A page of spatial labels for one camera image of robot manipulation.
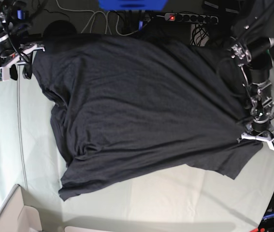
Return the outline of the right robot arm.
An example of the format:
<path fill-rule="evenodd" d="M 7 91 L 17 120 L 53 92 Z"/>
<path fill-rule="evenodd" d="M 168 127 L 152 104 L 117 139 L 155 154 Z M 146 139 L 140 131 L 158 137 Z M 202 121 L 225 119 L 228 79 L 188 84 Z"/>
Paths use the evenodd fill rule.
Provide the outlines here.
<path fill-rule="evenodd" d="M 44 50 L 42 36 L 29 34 L 34 19 L 44 10 L 42 1 L 29 14 L 22 0 L 0 0 L 0 82 L 17 80 L 17 67 L 23 66 L 23 77 L 31 79 L 33 52 Z"/>

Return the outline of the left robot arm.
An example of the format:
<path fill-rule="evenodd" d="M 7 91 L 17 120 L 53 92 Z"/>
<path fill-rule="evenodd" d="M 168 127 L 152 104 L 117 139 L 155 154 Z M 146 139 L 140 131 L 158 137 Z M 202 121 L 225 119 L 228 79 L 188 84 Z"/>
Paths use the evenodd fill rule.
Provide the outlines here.
<path fill-rule="evenodd" d="M 250 115 L 238 139 L 266 143 L 274 150 L 274 100 L 270 70 L 274 47 L 274 0 L 246 0 L 231 25 L 229 60 L 240 68 Z"/>

